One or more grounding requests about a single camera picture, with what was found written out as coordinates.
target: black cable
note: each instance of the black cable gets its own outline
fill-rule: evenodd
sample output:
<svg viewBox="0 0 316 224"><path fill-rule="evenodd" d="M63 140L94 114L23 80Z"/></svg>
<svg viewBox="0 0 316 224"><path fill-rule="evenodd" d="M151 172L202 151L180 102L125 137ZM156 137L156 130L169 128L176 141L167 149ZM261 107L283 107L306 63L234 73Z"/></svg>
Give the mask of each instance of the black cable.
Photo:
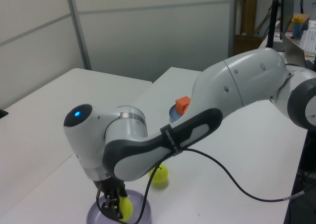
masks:
<svg viewBox="0 0 316 224"><path fill-rule="evenodd" d="M268 9L268 12L267 12L265 18L263 18L263 22L262 22L262 24L260 25L260 27L259 27L259 29L258 29L258 31L257 31L257 34L259 34L259 31L261 30L261 28L262 28L262 26L263 26L263 23L266 21L267 16L268 16L268 14L269 14L271 8L272 8L272 4L271 4L270 8Z"/></svg>
<svg viewBox="0 0 316 224"><path fill-rule="evenodd" d="M285 197L285 198L280 198L280 199L262 199L262 198L257 198L255 196L247 193L245 190L243 190L241 188L241 186L233 178L233 176L229 173L229 171L225 168L225 166L223 166L219 161L217 161L213 157L211 157L211 156L209 156L209 155L207 155L207 154L205 154L205 153L203 153L201 151L190 149L190 148L187 148L184 151L192 151L192 152L198 153L198 154L200 154L202 156L205 156L208 159L211 159L212 161L214 161L217 165L219 165L226 172L226 174L231 178L231 180L234 182L234 184L237 186L237 188L240 189L241 192L243 192L248 197L253 198L255 200L258 200L258 201L261 201L261 202L275 203L275 202L282 202L282 201L286 201L286 200L291 200L291 199L294 199L294 198L297 198L297 197L303 195L304 193L308 192L309 190L311 190L316 185L316 181L315 181L309 188L307 188L305 190L302 190L301 192L298 192L298 193L293 194L291 196Z"/></svg>
<svg viewBox="0 0 316 224"><path fill-rule="evenodd" d="M139 217L138 217L137 221L136 221L134 224L138 224L138 223L140 222L142 216L143 216L143 213L144 213L144 210L145 210L145 206L146 206L147 196L148 196L148 192L149 192L149 187L150 187L150 184L152 183L152 180L153 180L153 178L154 178L154 175L155 175L157 169L159 168L159 166L161 165L161 163L162 163L163 161L165 161L167 158L170 157L170 155L171 155L171 153L165 155L160 161L157 162L157 165L155 166L155 168L154 168L154 170L153 170L153 173L152 173L152 175L150 176L150 178L149 178L149 180L148 180L148 183L147 183L147 187L146 187L145 194L144 194L144 199L143 199L142 209L141 209L141 211L140 211L140 214L139 214ZM96 203L97 203L98 209L99 209L100 212L103 214L102 209L101 209L100 204L99 204L99 195L97 195L97 197L96 197ZM118 222L118 223L122 223L122 224L128 224L128 223L123 222L123 221L120 221L120 220L118 220L117 222Z"/></svg>

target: white wall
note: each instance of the white wall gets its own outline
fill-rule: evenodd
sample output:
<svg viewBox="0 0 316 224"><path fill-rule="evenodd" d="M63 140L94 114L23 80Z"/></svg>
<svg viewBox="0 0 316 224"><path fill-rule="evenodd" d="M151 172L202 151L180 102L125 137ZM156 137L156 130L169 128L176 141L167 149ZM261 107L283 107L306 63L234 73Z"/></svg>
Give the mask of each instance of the white wall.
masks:
<svg viewBox="0 0 316 224"><path fill-rule="evenodd" d="M75 0L93 70L155 81L228 57L231 0Z"/></svg>
<svg viewBox="0 0 316 224"><path fill-rule="evenodd" d="M0 0L0 108L83 68L67 0Z"/></svg>

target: blue cup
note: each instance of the blue cup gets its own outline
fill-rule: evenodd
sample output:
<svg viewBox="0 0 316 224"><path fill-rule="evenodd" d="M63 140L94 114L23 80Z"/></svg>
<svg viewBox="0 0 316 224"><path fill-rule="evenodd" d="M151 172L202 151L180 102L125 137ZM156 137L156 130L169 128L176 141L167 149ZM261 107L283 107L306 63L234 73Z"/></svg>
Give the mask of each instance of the blue cup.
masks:
<svg viewBox="0 0 316 224"><path fill-rule="evenodd" d="M292 23L292 36L300 37L303 28L303 23Z"/></svg>

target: tennis ball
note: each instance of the tennis ball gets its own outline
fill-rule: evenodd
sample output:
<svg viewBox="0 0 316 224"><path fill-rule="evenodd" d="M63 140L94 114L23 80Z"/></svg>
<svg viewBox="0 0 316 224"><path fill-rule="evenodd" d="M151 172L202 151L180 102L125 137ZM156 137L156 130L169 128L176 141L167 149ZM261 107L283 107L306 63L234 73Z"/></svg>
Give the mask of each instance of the tennis ball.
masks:
<svg viewBox="0 0 316 224"><path fill-rule="evenodd" d="M151 171L149 171L148 175L149 177L152 175L154 169L152 169ZM164 183L166 180L168 179L168 169L165 165L161 164L154 177L153 177L153 183Z"/></svg>
<svg viewBox="0 0 316 224"><path fill-rule="evenodd" d="M123 214L123 218L120 219L120 221L128 221L132 217L134 211L132 202L127 197L120 197L119 207Z"/></svg>

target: black wrist strap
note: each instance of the black wrist strap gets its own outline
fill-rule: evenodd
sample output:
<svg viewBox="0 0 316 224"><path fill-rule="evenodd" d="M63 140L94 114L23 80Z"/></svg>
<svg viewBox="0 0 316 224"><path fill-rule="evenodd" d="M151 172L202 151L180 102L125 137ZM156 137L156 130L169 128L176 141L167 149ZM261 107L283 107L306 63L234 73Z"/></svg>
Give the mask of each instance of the black wrist strap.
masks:
<svg viewBox="0 0 316 224"><path fill-rule="evenodd" d="M163 139L165 140L166 144L168 145L168 147L172 151L173 156L180 154L183 150L182 150L182 147L180 146L180 143L179 143L177 137L175 136L175 134L173 132L171 125L168 124L168 125L162 127L160 129L160 131L162 133Z"/></svg>

